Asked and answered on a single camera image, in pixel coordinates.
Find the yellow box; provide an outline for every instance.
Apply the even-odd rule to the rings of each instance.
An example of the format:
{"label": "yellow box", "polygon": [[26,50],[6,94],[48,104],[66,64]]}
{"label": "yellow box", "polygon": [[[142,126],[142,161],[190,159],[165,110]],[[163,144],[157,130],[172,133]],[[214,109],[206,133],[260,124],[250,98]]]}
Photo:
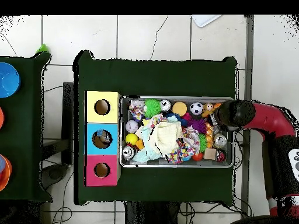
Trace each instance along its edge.
{"label": "yellow box", "polygon": [[[86,97],[88,123],[118,124],[120,95],[117,92],[87,91]],[[100,103],[106,104],[105,102],[109,111],[100,115],[96,112],[96,104],[98,106]]]}

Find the pink box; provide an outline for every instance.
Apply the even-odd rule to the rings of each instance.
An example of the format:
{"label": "pink box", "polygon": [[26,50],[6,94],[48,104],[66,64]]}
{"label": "pink box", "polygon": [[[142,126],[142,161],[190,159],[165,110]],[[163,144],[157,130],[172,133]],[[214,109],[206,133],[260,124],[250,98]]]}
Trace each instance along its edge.
{"label": "pink box", "polygon": [[[105,163],[109,167],[107,177],[98,177],[95,166]],[[116,186],[120,177],[120,165],[117,155],[88,155],[86,165],[86,186]]]}

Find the small red ball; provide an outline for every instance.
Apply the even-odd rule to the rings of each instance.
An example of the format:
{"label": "small red ball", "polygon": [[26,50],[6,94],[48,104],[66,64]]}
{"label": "small red ball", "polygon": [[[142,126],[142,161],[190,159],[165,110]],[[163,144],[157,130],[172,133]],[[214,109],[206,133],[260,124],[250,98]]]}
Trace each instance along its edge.
{"label": "small red ball", "polygon": [[195,160],[195,161],[199,161],[203,158],[203,153],[198,153],[198,154],[195,154],[192,156],[192,159]]}

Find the green object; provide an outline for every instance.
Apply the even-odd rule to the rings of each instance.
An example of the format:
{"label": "green object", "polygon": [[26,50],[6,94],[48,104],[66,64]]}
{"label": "green object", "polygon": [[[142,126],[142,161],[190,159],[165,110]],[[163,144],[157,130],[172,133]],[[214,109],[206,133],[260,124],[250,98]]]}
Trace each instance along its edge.
{"label": "green object", "polygon": [[40,53],[42,51],[46,51],[49,53],[49,49],[45,44],[42,44],[41,47],[36,51],[36,53]]}
{"label": "green object", "polygon": [[207,147],[206,136],[202,133],[199,133],[199,152],[204,152]]}
{"label": "green object", "polygon": [[0,99],[5,123],[0,129],[0,154],[11,161],[12,174],[0,192],[0,200],[52,201],[40,185],[42,155],[41,82],[42,71],[51,55],[40,53],[32,58],[0,57],[16,68],[20,89]]}
{"label": "green object", "polygon": [[159,100],[148,99],[148,100],[145,100],[144,104],[146,106],[146,111],[145,111],[144,115],[147,118],[151,118],[154,115],[161,113],[161,106],[160,106]]}
{"label": "green object", "polygon": [[82,201],[199,201],[222,200],[232,203],[232,167],[199,168],[121,168],[117,186],[84,186],[84,91],[111,91],[121,95],[235,97],[235,66],[224,61],[130,61],[96,60],[81,51],[74,65],[74,137],[79,155],[75,159],[74,198]]}

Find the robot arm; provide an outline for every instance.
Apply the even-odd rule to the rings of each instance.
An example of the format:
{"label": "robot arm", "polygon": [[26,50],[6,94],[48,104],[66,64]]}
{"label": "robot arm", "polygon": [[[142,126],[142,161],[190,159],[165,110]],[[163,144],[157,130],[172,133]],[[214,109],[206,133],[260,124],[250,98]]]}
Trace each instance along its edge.
{"label": "robot arm", "polygon": [[270,215],[299,218],[299,141],[281,109],[245,100],[223,103],[210,116],[213,125],[254,129],[263,136],[263,170]]}

